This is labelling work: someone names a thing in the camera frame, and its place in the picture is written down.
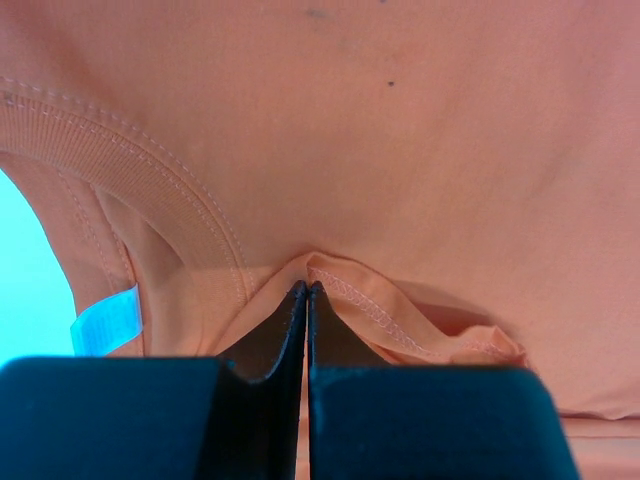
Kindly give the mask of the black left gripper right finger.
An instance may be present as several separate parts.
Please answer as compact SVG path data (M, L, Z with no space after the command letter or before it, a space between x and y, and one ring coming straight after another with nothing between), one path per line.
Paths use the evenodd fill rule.
M309 291L314 479L575 479L551 397L509 366L393 366Z

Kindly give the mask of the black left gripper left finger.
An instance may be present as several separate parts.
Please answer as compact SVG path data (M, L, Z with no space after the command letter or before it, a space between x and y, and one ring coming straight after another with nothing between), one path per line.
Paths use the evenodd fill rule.
M291 479L306 329L297 282L245 344L266 372L227 356L25 357L1 370L5 479Z

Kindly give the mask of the orange t shirt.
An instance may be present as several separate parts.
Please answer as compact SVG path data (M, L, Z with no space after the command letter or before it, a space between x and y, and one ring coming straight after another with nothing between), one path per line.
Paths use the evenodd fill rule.
M537 373L639 475L635 1L5 1L1 167L120 356L218 354L299 279L396 364Z

